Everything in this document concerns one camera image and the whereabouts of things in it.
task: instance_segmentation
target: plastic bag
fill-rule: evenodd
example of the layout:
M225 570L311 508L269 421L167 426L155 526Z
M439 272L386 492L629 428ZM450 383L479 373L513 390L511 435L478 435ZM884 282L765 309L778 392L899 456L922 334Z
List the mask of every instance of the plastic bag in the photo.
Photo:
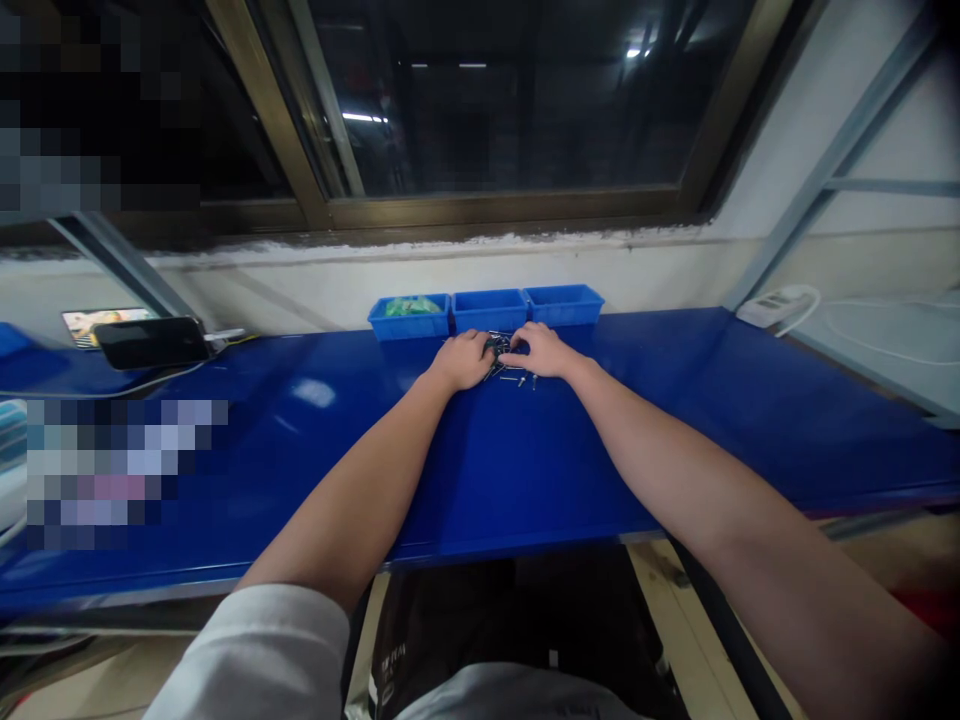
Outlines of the plastic bag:
M419 297L394 298L387 303L384 315L401 317L403 315L428 315L443 312L442 308L425 295Z

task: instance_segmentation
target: hand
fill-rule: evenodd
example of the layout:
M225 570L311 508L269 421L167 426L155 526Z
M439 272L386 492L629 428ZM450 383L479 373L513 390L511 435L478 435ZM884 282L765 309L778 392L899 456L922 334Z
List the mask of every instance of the hand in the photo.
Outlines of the hand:
M447 338L426 374L442 379L451 392L469 390L483 380L493 365L493 348L483 349L489 339L488 333L476 330Z
M517 330L510 339L510 348L516 348L521 340L530 346L530 354L504 353L499 358L500 362L529 370L540 377L566 379L573 368L585 359L543 323L528 322Z

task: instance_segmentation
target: white power strip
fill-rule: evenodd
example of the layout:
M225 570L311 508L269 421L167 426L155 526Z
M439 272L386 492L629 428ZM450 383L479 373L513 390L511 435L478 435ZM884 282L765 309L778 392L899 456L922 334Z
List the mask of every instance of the white power strip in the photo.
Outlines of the white power strip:
M820 293L816 288L787 285L747 300L737 308L737 317L755 327L768 328L802 312L803 315L796 322L777 333L777 337L782 337L810 317L819 304Z

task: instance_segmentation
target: wooden floor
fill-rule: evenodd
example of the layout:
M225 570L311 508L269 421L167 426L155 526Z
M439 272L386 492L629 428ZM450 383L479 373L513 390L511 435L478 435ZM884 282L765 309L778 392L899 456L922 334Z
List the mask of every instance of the wooden floor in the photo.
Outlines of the wooden floor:
M843 544L844 550L889 589L936 590L960 570L960 517L914 522L892 531ZM707 619L696 592L680 588L674 577L680 563L665 541L629 546L667 658L684 702L695 720L754 720L749 700ZM374 583L357 653L349 697L362 698L387 578ZM59 720L127 708L114 720L143 716L189 644L188 639L155 639L32 695L14 720ZM783 684L768 671L795 718L805 717Z

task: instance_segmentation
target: black phone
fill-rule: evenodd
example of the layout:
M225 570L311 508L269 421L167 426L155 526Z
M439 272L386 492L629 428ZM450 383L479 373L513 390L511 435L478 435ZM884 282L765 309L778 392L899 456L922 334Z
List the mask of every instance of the black phone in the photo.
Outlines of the black phone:
M116 370L193 365L212 357L196 318L157 318L97 325L103 354Z

